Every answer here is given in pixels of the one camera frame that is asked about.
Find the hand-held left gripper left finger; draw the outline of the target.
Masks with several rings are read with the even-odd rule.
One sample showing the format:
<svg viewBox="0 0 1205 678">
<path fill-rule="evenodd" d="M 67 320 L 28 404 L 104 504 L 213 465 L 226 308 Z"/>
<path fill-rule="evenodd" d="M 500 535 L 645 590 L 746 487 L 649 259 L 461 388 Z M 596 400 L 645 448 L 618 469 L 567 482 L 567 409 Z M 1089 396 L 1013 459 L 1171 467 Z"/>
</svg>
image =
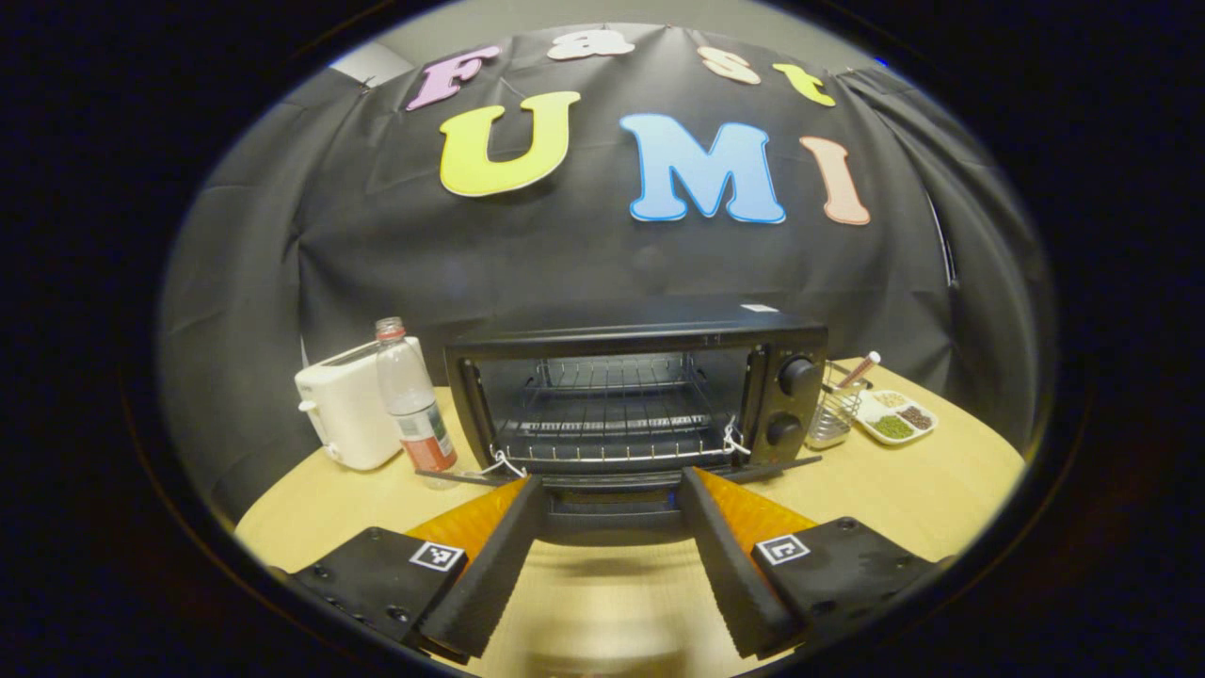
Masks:
<svg viewBox="0 0 1205 678">
<path fill-rule="evenodd" d="M 395 645 L 481 658 L 545 508 L 542 477 L 521 477 L 406 532 L 362 529 L 287 585 Z"/>
</svg>

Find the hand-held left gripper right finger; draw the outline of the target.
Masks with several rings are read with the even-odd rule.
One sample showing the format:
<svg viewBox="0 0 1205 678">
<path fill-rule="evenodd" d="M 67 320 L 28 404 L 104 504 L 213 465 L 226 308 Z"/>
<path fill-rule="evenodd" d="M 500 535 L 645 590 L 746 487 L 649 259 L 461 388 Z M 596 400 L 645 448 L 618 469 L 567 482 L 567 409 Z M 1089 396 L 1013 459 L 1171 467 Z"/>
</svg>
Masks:
<svg viewBox="0 0 1205 678">
<path fill-rule="evenodd" d="M 851 515 L 818 523 L 705 468 L 684 468 L 680 508 L 741 656 L 831 645 L 937 570 Z"/>
</svg>

